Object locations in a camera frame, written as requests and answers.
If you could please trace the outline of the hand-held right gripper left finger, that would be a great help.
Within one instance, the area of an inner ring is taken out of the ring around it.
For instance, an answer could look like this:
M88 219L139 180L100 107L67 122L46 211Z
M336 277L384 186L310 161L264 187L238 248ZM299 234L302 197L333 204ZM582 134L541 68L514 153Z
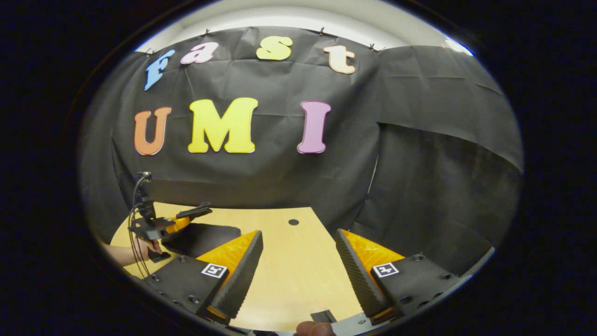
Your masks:
M200 257L172 258L145 277L144 285L163 302L227 324L237 317L262 251L262 232L249 232Z

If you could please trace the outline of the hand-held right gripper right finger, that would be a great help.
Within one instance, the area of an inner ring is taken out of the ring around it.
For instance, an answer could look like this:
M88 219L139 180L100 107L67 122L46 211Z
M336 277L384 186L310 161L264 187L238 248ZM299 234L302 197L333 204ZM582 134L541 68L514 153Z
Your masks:
M374 326L416 315L469 280L423 254L404 257L341 228L335 232L335 246L360 307Z

